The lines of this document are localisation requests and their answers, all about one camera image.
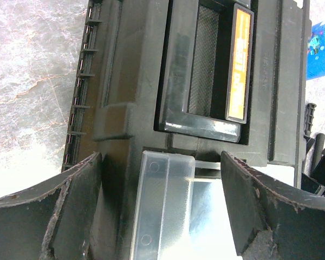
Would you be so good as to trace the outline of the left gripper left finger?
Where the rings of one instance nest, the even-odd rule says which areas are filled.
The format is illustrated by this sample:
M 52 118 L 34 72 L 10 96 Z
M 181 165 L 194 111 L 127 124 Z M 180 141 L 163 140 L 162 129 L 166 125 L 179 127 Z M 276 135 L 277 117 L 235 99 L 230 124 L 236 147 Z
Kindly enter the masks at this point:
M 0 259 L 87 259 L 102 156 L 0 198 Z

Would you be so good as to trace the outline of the black plastic tool box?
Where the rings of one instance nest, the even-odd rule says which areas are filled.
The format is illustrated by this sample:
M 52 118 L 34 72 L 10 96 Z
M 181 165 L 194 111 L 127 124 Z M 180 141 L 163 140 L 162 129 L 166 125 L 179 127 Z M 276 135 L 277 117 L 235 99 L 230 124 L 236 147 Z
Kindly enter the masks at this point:
M 143 151 L 294 168 L 309 1 L 89 1 L 62 168 L 98 150 L 91 259 L 127 259 Z

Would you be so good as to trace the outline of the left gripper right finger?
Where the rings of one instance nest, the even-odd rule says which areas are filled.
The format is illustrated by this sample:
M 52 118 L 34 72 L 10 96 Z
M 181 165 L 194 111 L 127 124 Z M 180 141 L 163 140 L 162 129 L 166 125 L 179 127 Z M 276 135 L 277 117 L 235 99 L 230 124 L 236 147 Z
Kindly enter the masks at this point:
M 274 179 L 229 152 L 221 178 L 242 259 L 325 259 L 325 197 Z

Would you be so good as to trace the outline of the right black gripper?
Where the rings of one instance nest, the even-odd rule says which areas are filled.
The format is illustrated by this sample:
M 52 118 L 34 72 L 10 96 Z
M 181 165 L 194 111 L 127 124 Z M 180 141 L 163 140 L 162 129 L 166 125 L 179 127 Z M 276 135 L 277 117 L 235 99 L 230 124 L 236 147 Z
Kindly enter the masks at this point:
M 310 176 L 302 174 L 301 189 L 325 197 L 325 149 Z

